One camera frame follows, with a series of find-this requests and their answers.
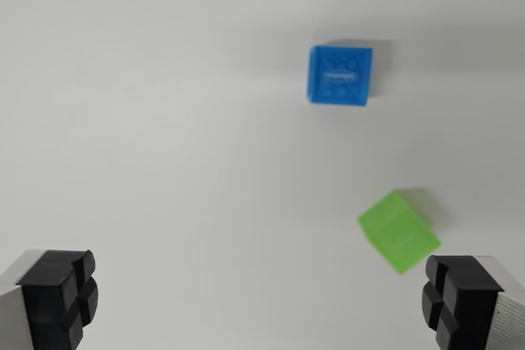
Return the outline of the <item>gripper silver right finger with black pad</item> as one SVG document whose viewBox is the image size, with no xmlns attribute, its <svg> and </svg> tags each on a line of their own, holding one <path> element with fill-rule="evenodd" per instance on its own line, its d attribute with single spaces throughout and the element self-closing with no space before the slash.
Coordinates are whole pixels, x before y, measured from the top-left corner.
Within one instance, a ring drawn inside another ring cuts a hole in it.
<svg viewBox="0 0 525 350">
<path fill-rule="evenodd" d="M 494 257 L 427 259 L 422 314 L 444 350 L 524 348 L 524 286 Z"/>
</svg>

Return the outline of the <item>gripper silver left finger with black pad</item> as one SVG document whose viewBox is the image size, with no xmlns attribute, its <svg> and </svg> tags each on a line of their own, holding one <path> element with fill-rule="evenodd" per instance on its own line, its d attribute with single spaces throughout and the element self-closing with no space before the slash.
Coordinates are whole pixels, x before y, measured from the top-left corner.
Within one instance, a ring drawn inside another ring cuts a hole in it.
<svg viewBox="0 0 525 350">
<path fill-rule="evenodd" d="M 93 253 L 27 250 L 1 273 L 1 348 L 78 348 L 98 307 Z"/>
</svg>

